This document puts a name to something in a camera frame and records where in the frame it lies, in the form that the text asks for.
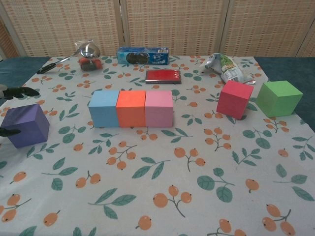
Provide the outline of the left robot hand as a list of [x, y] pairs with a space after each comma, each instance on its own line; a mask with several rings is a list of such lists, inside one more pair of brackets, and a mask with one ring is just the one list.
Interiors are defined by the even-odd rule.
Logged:
[[[9, 88], [6, 85], [0, 85], [0, 98], [11, 100], [13, 98], [23, 98], [23, 96], [34, 97], [40, 95], [40, 93], [29, 87], [12, 87]], [[19, 134], [21, 131], [19, 129], [0, 129], [1, 137], [9, 137], [12, 135]]]

